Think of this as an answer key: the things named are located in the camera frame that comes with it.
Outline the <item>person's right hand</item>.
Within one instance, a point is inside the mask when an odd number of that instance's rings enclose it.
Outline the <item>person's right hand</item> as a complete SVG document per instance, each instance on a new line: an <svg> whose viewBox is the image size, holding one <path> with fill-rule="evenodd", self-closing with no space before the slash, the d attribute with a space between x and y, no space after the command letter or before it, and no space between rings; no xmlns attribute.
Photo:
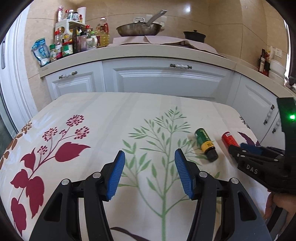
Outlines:
<svg viewBox="0 0 296 241"><path fill-rule="evenodd" d="M271 192L267 199L263 219L268 219L271 217L273 204L287 211L287 222L290 222L295 215L296 196Z"/></svg>

